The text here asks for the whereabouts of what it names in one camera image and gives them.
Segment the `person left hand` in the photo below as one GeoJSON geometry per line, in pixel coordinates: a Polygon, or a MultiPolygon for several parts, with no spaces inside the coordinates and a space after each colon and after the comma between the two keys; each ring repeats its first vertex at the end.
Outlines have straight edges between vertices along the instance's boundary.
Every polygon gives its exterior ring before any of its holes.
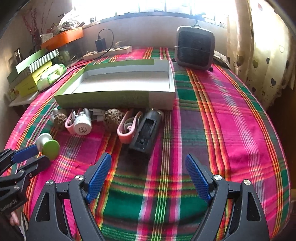
{"type": "Polygon", "coordinates": [[[20,225],[20,221],[19,221],[18,215],[17,215],[17,213],[15,211],[13,211],[11,213],[11,216],[10,216],[9,221],[10,221],[10,225],[11,226],[15,226],[15,225],[19,226],[20,225]]]}

